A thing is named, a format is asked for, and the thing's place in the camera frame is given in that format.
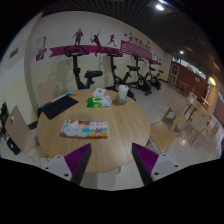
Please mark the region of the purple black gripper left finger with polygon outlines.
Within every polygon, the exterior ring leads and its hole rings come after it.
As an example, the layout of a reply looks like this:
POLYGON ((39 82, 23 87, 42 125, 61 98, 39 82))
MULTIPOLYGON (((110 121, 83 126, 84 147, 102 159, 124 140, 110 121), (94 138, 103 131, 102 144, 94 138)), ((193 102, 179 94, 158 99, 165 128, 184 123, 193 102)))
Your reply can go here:
POLYGON ((79 185, 91 154, 91 144, 86 144, 66 156, 56 155, 43 167, 43 170, 79 185))

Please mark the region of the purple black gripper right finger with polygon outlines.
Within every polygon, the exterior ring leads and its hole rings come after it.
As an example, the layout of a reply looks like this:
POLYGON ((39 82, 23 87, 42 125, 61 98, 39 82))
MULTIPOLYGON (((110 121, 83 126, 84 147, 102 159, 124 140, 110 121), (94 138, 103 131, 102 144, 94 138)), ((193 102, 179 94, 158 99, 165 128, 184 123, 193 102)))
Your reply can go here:
POLYGON ((157 154, 137 143, 132 144, 131 152, 144 185, 182 169, 168 154, 157 154))

